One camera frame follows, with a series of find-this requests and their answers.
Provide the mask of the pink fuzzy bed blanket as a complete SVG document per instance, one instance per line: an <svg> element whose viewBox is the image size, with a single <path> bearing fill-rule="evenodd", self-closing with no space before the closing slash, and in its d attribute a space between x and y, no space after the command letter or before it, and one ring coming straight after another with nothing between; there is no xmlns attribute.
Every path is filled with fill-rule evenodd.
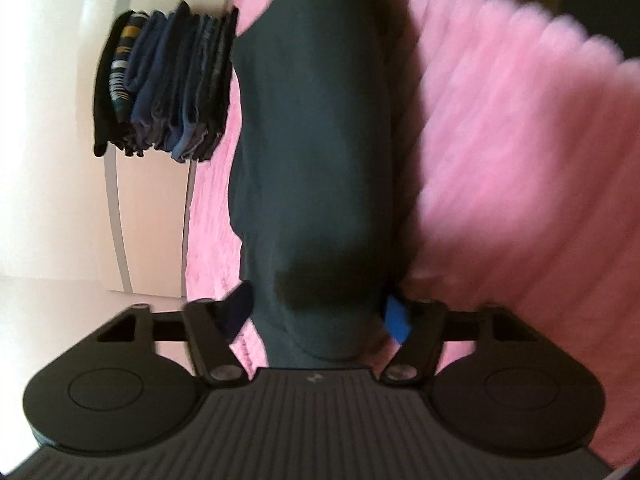
<svg viewBox="0 0 640 480"><path fill-rule="evenodd" d="M639 64L516 0L374 0L413 299L492 301L605 388L594 452L639 456Z"/></svg>

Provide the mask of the dark green long-sleeve shirt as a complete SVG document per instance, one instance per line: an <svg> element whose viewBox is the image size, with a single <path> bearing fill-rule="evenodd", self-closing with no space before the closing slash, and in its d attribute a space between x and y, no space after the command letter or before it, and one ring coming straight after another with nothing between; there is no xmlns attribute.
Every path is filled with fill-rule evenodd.
<svg viewBox="0 0 640 480"><path fill-rule="evenodd" d="M371 0L272 0L235 41L229 182L268 363L356 364L397 285L390 95Z"/></svg>

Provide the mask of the stack of hanging clothes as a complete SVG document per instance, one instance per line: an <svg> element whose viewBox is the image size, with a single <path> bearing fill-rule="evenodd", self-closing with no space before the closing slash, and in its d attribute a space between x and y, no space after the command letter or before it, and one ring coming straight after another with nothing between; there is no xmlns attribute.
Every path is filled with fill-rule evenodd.
<svg viewBox="0 0 640 480"><path fill-rule="evenodd" d="M231 51L239 11L129 10L114 21L93 91L93 154L128 157L155 150L172 160L206 162L228 118Z"/></svg>

